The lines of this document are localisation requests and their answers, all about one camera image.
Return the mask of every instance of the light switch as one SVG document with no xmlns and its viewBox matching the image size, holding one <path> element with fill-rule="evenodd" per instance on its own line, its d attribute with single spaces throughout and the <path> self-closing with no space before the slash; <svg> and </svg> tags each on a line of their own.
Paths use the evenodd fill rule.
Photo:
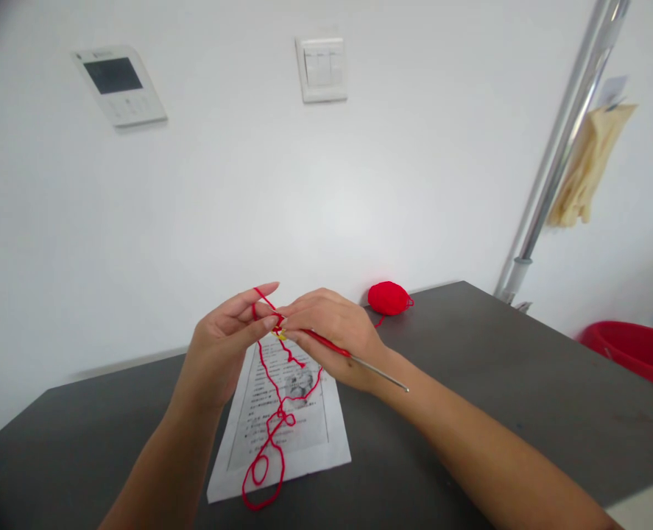
<svg viewBox="0 0 653 530">
<path fill-rule="evenodd" d="M 342 38 L 296 39 L 297 62 L 305 103 L 347 98 Z"/>
<path fill-rule="evenodd" d="M 343 54 L 339 50 L 329 51 L 329 66 L 331 67 L 331 82 L 340 85 L 343 82 Z"/>
</svg>

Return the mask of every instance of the red yarn ball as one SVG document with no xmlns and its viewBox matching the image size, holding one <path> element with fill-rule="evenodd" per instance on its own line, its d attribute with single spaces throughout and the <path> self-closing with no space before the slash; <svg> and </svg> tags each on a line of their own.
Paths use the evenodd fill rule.
<svg viewBox="0 0 653 530">
<path fill-rule="evenodd" d="M 400 314 L 414 305 L 407 291 L 393 282 L 380 282 L 371 287 L 368 291 L 368 303 L 383 315 Z"/>
</svg>

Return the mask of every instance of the hand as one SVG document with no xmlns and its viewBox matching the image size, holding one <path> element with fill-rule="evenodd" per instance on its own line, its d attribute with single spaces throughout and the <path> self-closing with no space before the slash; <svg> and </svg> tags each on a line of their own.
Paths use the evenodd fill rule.
<svg viewBox="0 0 653 530">
<path fill-rule="evenodd" d="M 314 330 L 336 346 L 383 369 L 394 352 L 380 340 L 365 309 L 338 293 L 318 289 L 279 308 L 278 312 L 286 317 L 282 323 L 285 336 L 295 341 L 328 373 L 349 386 L 374 392 L 379 384 L 376 374 L 300 331 Z"/>
<path fill-rule="evenodd" d="M 265 283 L 258 289 L 267 296 L 279 285 Z M 278 317 L 259 300 L 258 292 L 249 289 L 199 321 L 174 389 L 173 407 L 220 414 L 236 391 L 245 350 L 277 325 Z M 253 322 L 253 303 L 257 322 Z"/>
</svg>

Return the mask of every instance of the finger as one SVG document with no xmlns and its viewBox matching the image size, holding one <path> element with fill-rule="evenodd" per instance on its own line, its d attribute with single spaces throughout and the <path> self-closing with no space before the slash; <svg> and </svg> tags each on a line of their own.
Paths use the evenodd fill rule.
<svg viewBox="0 0 653 530">
<path fill-rule="evenodd" d="M 302 350 L 306 351 L 309 357 L 321 364 L 323 367 L 328 367 L 333 363 L 336 357 L 342 357 L 345 361 L 346 358 L 340 353 L 336 353 L 332 349 L 324 346 L 316 339 L 311 338 L 303 331 L 285 331 L 284 336 L 297 343 Z"/>
<path fill-rule="evenodd" d="M 280 286 L 279 282 L 264 283 L 261 286 L 258 286 L 257 289 L 260 289 L 260 292 L 264 296 L 268 296 L 277 290 L 277 287 Z M 221 305 L 216 308 L 220 314 L 228 315 L 229 317 L 237 317 L 246 308 L 249 308 L 252 304 L 261 300 L 262 297 L 255 290 L 255 288 L 248 289 L 243 291 L 240 294 L 237 294 L 233 298 L 230 298 L 223 302 Z"/>
<path fill-rule="evenodd" d="M 267 317 L 245 326 L 237 333 L 226 338 L 228 347 L 231 350 L 246 350 L 251 344 L 267 335 L 277 325 L 278 320 L 277 317 Z"/>
<path fill-rule="evenodd" d="M 290 314 L 294 314 L 299 310 L 303 310 L 304 308 L 315 304 L 319 300 L 330 300 L 331 302 L 335 303 L 347 302 L 347 300 L 337 292 L 322 287 L 316 291 L 303 294 L 291 304 L 278 308 L 277 311 L 278 313 L 283 314 L 285 317 L 288 317 Z"/>
<path fill-rule="evenodd" d="M 275 312 L 267 305 L 266 303 L 257 302 L 255 304 L 255 313 L 257 313 L 258 318 L 269 317 L 270 315 L 275 314 Z M 252 322 L 255 318 L 253 317 L 253 304 L 247 306 L 242 313 L 238 315 L 238 320 L 241 322 Z"/>
<path fill-rule="evenodd" d="M 282 323 L 285 330 L 309 329 L 332 342 L 341 338 L 340 328 L 343 322 L 340 304 L 330 300 L 319 303 L 294 313 Z"/>
</svg>

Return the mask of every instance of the beige glove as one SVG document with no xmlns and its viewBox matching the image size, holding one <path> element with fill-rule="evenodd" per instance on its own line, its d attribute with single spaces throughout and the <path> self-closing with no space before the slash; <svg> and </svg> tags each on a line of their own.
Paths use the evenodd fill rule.
<svg viewBox="0 0 653 530">
<path fill-rule="evenodd" d="M 573 227 L 577 217 L 589 222 L 593 194 L 604 175 L 615 141 L 636 107 L 619 105 L 610 112 L 602 107 L 586 115 L 576 154 L 549 214 L 550 225 Z"/>
</svg>

